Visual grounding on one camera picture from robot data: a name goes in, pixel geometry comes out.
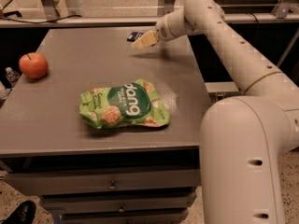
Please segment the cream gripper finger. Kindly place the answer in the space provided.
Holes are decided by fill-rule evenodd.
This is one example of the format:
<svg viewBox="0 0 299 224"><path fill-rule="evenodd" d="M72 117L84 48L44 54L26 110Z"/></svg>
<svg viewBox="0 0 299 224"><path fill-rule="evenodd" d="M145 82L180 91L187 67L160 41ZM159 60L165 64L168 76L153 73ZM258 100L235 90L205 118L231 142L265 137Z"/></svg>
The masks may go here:
<svg viewBox="0 0 299 224"><path fill-rule="evenodd" d="M153 46L157 44L159 41L159 37L156 31L149 30L140 36L136 41L133 42L133 49L143 49L149 46Z"/></svg>

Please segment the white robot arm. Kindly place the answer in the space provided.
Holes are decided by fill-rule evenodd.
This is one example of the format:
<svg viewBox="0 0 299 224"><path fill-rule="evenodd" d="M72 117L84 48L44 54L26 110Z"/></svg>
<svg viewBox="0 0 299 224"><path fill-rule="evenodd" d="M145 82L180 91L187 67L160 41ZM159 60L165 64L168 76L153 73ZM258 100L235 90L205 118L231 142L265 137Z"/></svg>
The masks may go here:
<svg viewBox="0 0 299 224"><path fill-rule="evenodd" d="M186 0L133 46L199 34L240 91L211 106L202 120L205 224L286 224L278 156L299 147L299 88L225 22L214 0Z"/></svg>

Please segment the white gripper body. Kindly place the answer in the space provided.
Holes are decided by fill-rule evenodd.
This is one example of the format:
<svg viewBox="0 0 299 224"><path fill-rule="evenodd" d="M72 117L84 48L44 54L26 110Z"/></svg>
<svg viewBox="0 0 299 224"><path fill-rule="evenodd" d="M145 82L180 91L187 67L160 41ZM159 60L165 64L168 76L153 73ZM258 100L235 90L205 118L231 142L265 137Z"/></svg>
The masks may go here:
<svg viewBox="0 0 299 224"><path fill-rule="evenodd" d="M188 23L184 17L184 10L178 9L161 17L155 25L160 40L170 41L186 35Z"/></svg>

